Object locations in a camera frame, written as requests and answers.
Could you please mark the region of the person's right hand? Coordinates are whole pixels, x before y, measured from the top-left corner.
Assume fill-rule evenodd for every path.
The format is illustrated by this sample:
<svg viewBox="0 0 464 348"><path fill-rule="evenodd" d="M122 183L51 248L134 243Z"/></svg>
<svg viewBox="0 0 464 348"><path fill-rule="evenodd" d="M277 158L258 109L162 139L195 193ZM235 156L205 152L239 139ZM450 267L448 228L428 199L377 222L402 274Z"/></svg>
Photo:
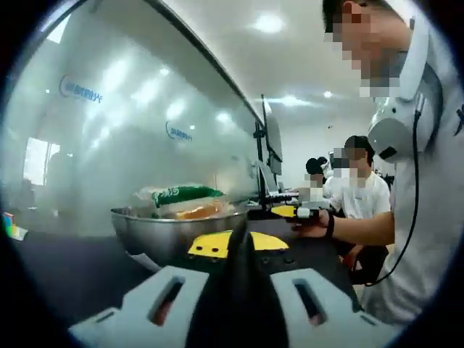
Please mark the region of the person's right hand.
<svg viewBox="0 0 464 348"><path fill-rule="evenodd" d="M323 238L327 233L330 220L330 213L327 210L320 210L316 216L297 219L291 224L291 229L303 237Z"/></svg>

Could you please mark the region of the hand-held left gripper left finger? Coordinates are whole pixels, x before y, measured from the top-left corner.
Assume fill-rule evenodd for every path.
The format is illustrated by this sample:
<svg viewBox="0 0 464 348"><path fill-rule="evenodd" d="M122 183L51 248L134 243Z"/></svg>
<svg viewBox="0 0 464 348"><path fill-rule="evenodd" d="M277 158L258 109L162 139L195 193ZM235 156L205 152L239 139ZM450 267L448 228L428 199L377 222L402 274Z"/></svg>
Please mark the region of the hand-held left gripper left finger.
<svg viewBox="0 0 464 348"><path fill-rule="evenodd" d="M194 239L182 254L131 289L121 307L107 308L70 326L82 347L190 347L209 334L228 309L241 227Z"/></svg>

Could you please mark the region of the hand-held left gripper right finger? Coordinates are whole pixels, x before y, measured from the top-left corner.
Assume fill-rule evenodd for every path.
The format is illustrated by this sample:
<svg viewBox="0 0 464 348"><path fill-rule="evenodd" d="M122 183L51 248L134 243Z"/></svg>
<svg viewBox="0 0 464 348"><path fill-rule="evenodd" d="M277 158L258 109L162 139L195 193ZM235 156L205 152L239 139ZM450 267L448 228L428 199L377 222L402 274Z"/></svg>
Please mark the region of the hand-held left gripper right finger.
<svg viewBox="0 0 464 348"><path fill-rule="evenodd" d="M393 327L362 310L335 247L284 220L247 226L249 317L259 347L388 347Z"/></svg>

